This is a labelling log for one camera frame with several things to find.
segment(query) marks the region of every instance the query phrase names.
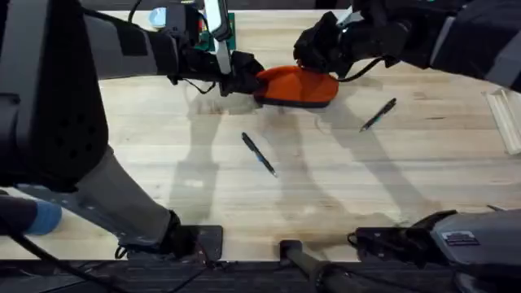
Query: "cable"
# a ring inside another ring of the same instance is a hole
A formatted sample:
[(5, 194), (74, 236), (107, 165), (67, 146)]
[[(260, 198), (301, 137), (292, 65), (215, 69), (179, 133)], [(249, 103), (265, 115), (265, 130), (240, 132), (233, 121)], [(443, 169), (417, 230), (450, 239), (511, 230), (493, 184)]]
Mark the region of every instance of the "cable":
[(377, 59), (374, 59), (373, 61), (371, 61), (369, 64), (367, 64), (361, 71), (357, 72), (355, 75), (351, 76), (351, 77), (346, 77), (346, 78), (341, 78), (341, 79), (337, 79), (338, 82), (350, 82), (350, 81), (354, 81), (356, 80), (357, 78), (360, 78), (362, 77), (364, 74), (366, 74), (369, 70), (371, 70), (374, 66), (376, 66), (376, 64), (378, 64), (380, 61), (384, 61), (385, 58), (384, 57), (379, 57)]
[(407, 290), (407, 291), (412, 291), (412, 292), (417, 292), (417, 293), (432, 293), (431, 291), (423, 290), (423, 289), (420, 289), (420, 288), (417, 288), (414, 286), (409, 286), (409, 285), (405, 285), (405, 284), (402, 284), (399, 282), (393, 282), (393, 281), (388, 281), (386, 279), (373, 277), (373, 276), (367, 275), (365, 273), (360, 273), (360, 272), (357, 272), (356, 270), (348, 269), (342, 265), (337, 265), (337, 264), (328, 264), (328, 265), (324, 265), (321, 268), (320, 272), (317, 273), (317, 279), (315, 280), (316, 281), (315, 283), (318, 286), (320, 284), (322, 284), (324, 273), (325, 273), (325, 271), (327, 271), (329, 269), (338, 269), (344, 273), (362, 277), (364, 279), (373, 281), (378, 284), (383, 284), (386, 286), (391, 286), (391, 287), (395, 287), (395, 288), (399, 288), (399, 289), (403, 289), (403, 290)]
[(27, 239), (22, 233), (14, 230), (11, 225), (0, 216), (0, 225), (3, 226), (7, 232), (7, 235), (11, 237), (16, 243), (18, 243), (21, 247), (25, 248), (27, 251), (33, 253), (39, 259), (43, 261), (47, 261), (57, 268), (62, 269), (63, 271), (70, 273), (71, 275), (82, 278), (86, 281), (90, 281), (96, 283), (109, 291), (114, 291), (118, 293), (129, 293), (126, 290), (119, 288), (118, 286), (112, 285), (110, 282), (106, 282), (100, 278), (97, 278), (93, 275), (84, 273), (79, 269), (73, 268), (71, 265), (60, 262), (57, 258), (49, 254), (47, 251), (41, 249), (38, 245), (34, 244), (31, 240)]
[(194, 273), (191, 277), (183, 281), (181, 284), (177, 285), (172, 290), (168, 291), (167, 293), (176, 293), (179, 292), (182, 288), (184, 288), (186, 285), (190, 284), (192, 281), (194, 281), (198, 276), (202, 275), (206, 270), (209, 269), (208, 267), (205, 267), (204, 269), (201, 269), (199, 272)]
[(197, 85), (195, 85), (193, 82), (187, 80), (186, 78), (183, 78), (184, 81), (188, 82), (189, 84), (191, 84), (193, 87), (195, 87), (201, 94), (207, 94), (210, 92), (210, 90), (213, 90), (213, 88), (215, 87), (215, 81), (212, 83), (212, 85), (210, 85), (210, 87), (207, 89), (207, 90), (202, 90), (200, 89)]
[(351, 245), (352, 247), (354, 248), (357, 248), (358, 247), (358, 243), (357, 243), (357, 236), (354, 234), (354, 233), (349, 233), (348, 234), (348, 242), (349, 242), (349, 245)]
[(136, 10), (138, 9), (139, 4), (141, 4), (142, 0), (137, 0), (132, 8), (130, 8), (129, 18), (127, 19), (128, 22), (132, 23), (132, 18), (134, 17), (134, 13), (136, 13)]

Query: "wood grain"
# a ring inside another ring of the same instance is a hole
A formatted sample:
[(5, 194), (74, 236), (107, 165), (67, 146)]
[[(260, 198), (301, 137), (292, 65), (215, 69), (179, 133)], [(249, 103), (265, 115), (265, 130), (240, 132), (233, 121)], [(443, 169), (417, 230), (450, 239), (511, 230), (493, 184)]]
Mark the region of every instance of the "wood grain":
[[(294, 64), (296, 38), (321, 15), (240, 11), (239, 49), (267, 68)], [(138, 12), (137, 23), (146, 16)], [(359, 226), (410, 225), (442, 209), (487, 211), (486, 204), (521, 208), (521, 161), (505, 153), (482, 95), (487, 83), (380, 66), (341, 85), (336, 100), (316, 111), (256, 108), (247, 95), (201, 95), (161, 77), (100, 87), (120, 162), (184, 223), (222, 225), (226, 260), (275, 260), (286, 238), (305, 241), (321, 258), (355, 260), (345, 235)], [(392, 112), (358, 133), (395, 97)], [(243, 131), (279, 179), (243, 145)], [(111, 259), (116, 248), (110, 234), (70, 213), (35, 240), (64, 259)], [(31, 257), (9, 239), (0, 240), (0, 256)]]

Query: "marker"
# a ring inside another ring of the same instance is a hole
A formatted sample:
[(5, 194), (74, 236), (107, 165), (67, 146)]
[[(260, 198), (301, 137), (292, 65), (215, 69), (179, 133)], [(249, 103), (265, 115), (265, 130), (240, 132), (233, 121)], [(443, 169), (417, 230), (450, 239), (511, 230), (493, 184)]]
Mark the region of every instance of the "marker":
[(380, 120), (380, 118), (382, 118), (382, 116), (384, 116), (389, 111), (391, 111), (391, 109), (393, 109), (395, 106), (396, 106), (396, 98), (393, 98), (391, 101), (387, 102), (385, 104), (385, 106), (383, 106), (383, 108), (380, 109), (380, 111), (378, 111), (378, 113), (376, 113), (376, 115), (374, 115), (373, 118), (371, 118), (369, 121), (367, 121), (364, 124), (364, 126), (362, 126), (360, 128), (360, 132), (366, 131), (367, 129), (369, 129), (371, 126), (373, 126), (374, 123), (378, 122), (378, 120)]
[(271, 164), (268, 162), (268, 160), (262, 155), (261, 151), (257, 148), (255, 143), (253, 143), (252, 139), (248, 137), (246, 133), (243, 133), (243, 141), (246, 143), (247, 147), (255, 153), (257, 156), (257, 159), (268, 169), (268, 171), (275, 177), (277, 176), (277, 173), (275, 172), (275, 169), (271, 166)]

